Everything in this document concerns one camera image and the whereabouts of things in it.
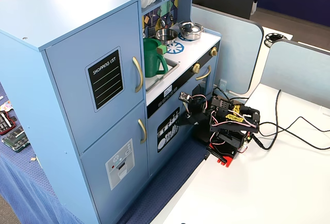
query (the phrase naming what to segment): sink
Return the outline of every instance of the sink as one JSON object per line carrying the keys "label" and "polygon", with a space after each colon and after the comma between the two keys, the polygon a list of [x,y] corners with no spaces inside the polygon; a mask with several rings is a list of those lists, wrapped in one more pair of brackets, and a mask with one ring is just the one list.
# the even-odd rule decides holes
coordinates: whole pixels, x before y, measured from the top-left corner
{"label": "sink", "polygon": [[[164,75],[156,75],[154,77],[146,78],[145,77],[145,90],[148,93],[151,89],[153,89],[155,86],[157,86],[158,83],[162,81],[162,79],[166,78],[169,74],[171,74],[176,68],[179,67],[179,64],[165,58],[167,67],[169,68],[169,71]],[[159,70],[163,70],[163,66],[160,64]]]}

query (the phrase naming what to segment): gray partition panel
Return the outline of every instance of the gray partition panel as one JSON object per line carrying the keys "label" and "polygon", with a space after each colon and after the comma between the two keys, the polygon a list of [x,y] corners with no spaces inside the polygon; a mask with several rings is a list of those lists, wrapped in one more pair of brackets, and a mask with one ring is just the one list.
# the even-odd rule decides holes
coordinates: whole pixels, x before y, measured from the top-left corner
{"label": "gray partition panel", "polygon": [[269,51],[261,83],[330,108],[330,53],[279,40]]}
{"label": "gray partition panel", "polygon": [[262,43],[262,27],[198,5],[191,8],[191,20],[222,35],[214,83],[223,90],[245,94],[249,90]]}

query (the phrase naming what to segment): green mug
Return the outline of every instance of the green mug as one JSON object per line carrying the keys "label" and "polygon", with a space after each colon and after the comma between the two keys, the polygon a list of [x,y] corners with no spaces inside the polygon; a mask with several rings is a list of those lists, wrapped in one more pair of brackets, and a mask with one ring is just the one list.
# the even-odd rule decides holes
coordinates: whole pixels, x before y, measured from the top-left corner
{"label": "green mug", "polygon": [[[156,75],[163,75],[169,71],[166,60],[163,55],[157,53],[157,47],[161,43],[155,39],[143,39],[144,49],[144,71],[145,77],[154,77]],[[163,66],[163,71],[159,70],[160,63]]]}

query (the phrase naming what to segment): silver pot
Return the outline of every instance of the silver pot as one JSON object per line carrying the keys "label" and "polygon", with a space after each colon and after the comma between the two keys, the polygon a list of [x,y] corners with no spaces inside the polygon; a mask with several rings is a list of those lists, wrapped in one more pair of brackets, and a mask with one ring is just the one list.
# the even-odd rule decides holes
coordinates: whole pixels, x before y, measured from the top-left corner
{"label": "silver pot", "polygon": [[169,45],[175,42],[177,32],[173,29],[163,28],[156,32],[155,38],[160,40],[163,45]]}
{"label": "silver pot", "polygon": [[179,28],[182,37],[187,40],[198,40],[201,38],[202,32],[204,32],[203,26],[194,22],[180,22]]}

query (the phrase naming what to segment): floor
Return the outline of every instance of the floor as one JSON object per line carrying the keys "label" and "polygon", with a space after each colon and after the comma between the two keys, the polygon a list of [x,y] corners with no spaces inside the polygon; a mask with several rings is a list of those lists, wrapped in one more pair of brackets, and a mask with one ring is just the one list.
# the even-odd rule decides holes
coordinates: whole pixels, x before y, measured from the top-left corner
{"label": "floor", "polygon": [[[300,20],[268,10],[258,9],[251,20],[261,26],[283,31],[293,35],[293,40],[303,42],[322,49],[330,50],[330,27]],[[0,196],[0,223],[18,224],[11,207]]]}

